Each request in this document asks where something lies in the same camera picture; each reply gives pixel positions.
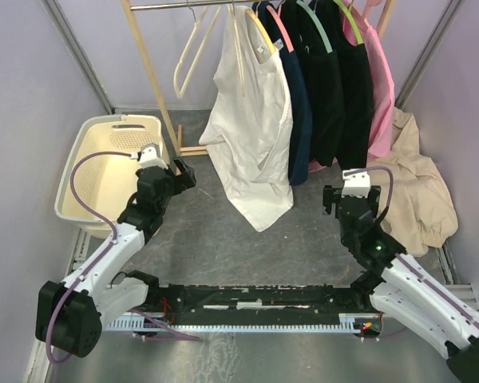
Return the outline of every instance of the white toothed strip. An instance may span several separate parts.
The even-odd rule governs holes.
[[[172,326],[174,330],[189,333],[334,333],[358,334],[360,330],[353,327],[354,318],[339,318],[338,325],[268,325],[268,326]],[[125,314],[110,323],[105,331],[141,331],[157,332],[156,327],[144,327],[144,319],[140,315]]]

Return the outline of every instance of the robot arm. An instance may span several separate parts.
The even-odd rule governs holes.
[[[113,277],[158,231],[168,201],[196,185],[193,169],[177,157],[176,176],[159,157],[157,146],[133,153],[137,171],[137,192],[117,220],[117,237],[111,234],[71,275],[60,283],[47,282],[39,291],[36,338],[46,341],[49,322],[68,289],[76,285],[63,302],[52,330],[51,344],[78,357],[86,356],[97,344],[101,331],[112,320],[141,305],[157,278],[133,272],[119,285]]]
[[[341,226],[341,241],[367,269],[364,291],[378,311],[396,318],[431,344],[461,381],[479,381],[479,312],[429,275],[380,228],[379,188],[366,172],[344,171],[342,189],[323,191],[325,212]]]

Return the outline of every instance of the green hanger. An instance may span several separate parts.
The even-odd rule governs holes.
[[[327,32],[325,32],[325,29],[321,25],[320,20],[318,20],[318,17],[316,14],[312,11],[312,9],[302,0],[297,0],[296,4],[301,6],[308,14],[311,16],[312,21],[316,25],[316,28],[318,29],[319,35],[321,36],[323,43],[325,44],[325,49],[327,50],[327,53],[332,52],[332,45],[330,43],[330,40],[328,40]]]
[[[358,29],[357,22],[354,20],[353,15],[351,14],[348,7],[344,5],[342,0],[334,0],[334,3],[338,5],[338,7],[341,9],[341,11],[344,13],[346,18],[350,22],[351,28],[353,28],[354,36],[357,38],[357,43],[358,44],[363,44],[364,41],[362,39],[362,36],[360,35],[360,30]]]

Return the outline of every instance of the beige garment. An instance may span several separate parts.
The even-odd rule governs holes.
[[[367,165],[387,166],[394,174],[394,194],[382,228],[412,255],[424,255],[428,246],[441,247],[456,232],[453,201],[436,165],[419,153],[419,131],[413,114],[394,110],[392,144],[388,157]],[[370,172],[370,177],[371,184],[382,186],[382,211],[389,177],[382,171]]]

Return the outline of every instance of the clothes rack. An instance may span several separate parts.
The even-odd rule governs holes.
[[[126,14],[126,18],[128,19],[129,27],[132,31],[133,37],[135,42],[137,43],[137,48],[141,55],[142,62],[144,63],[145,70],[148,74],[149,82],[152,86],[152,90],[156,95],[158,100],[158,105],[160,106],[161,115],[165,122],[166,129],[168,131],[168,136],[170,141],[172,142],[172,146],[174,147],[174,151],[178,156],[204,156],[208,154],[208,151],[204,146],[191,146],[191,147],[184,147],[183,144],[183,126],[179,125],[177,128],[177,134],[174,130],[172,125],[172,121],[168,114],[167,105],[165,104],[165,99],[163,93],[160,88],[160,84],[158,83],[158,79],[156,76],[156,71],[154,66],[151,62],[151,58],[148,55],[148,50],[145,45],[144,39],[142,37],[142,33],[140,27],[138,25],[137,17],[135,16],[135,12],[142,11],[142,10],[170,10],[175,8],[187,8],[187,7],[194,7],[194,6],[221,6],[225,4],[240,4],[240,3],[252,3],[252,2],[260,2],[263,0],[203,0],[200,2],[174,2],[174,3],[165,3],[165,4],[156,4],[156,5],[148,5],[148,6],[132,6],[131,0],[121,0],[121,5],[124,9]],[[385,5],[383,7],[382,15],[379,19],[377,25],[378,35],[380,37],[386,32],[386,27],[389,23],[389,20],[394,12],[394,6],[397,0],[386,0]],[[372,6],[380,4],[382,0],[376,2],[367,2],[366,7],[369,6],[369,9]]]

